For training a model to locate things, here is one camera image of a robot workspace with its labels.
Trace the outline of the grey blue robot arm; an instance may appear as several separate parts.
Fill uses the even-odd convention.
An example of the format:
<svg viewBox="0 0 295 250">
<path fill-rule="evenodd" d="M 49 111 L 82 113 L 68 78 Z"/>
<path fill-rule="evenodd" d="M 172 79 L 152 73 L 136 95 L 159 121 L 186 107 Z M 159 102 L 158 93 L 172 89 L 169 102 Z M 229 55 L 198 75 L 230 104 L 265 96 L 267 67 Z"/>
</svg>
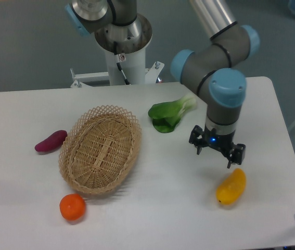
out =
<svg viewBox="0 0 295 250">
<path fill-rule="evenodd" d="M 228 163 L 241 165 L 246 147 L 233 137 L 246 97 L 245 76 L 234 69 L 252 56 L 260 38 L 250 26 L 240 26 L 225 1 L 192 1 L 211 46 L 201 53 L 176 54 L 171 74 L 207 104 L 203 128 L 195 126 L 189 142 L 200 152 L 219 151 Z M 111 85 L 148 83 L 145 49 L 152 38 L 150 22 L 137 12 L 136 1 L 72 1 L 66 13 L 82 36 L 93 34 L 104 50 Z"/>
</svg>

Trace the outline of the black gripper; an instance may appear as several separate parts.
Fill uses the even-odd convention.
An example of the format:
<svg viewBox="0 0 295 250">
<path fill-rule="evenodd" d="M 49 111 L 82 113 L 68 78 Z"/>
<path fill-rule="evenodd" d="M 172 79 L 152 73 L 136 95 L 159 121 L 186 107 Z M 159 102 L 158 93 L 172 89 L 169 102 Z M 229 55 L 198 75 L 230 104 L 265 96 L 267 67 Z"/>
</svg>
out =
<svg viewBox="0 0 295 250">
<path fill-rule="evenodd" d="M 200 126 L 195 125 L 190 133 L 189 143 L 196 148 L 197 155 L 204 147 L 209 147 L 227 156 L 227 169 L 229 169 L 233 164 L 241 165 L 246 153 L 245 144 L 233 144 L 234 134 L 233 131 L 227 135 L 219 135 L 215 133 L 215 129 L 203 131 Z"/>
</svg>

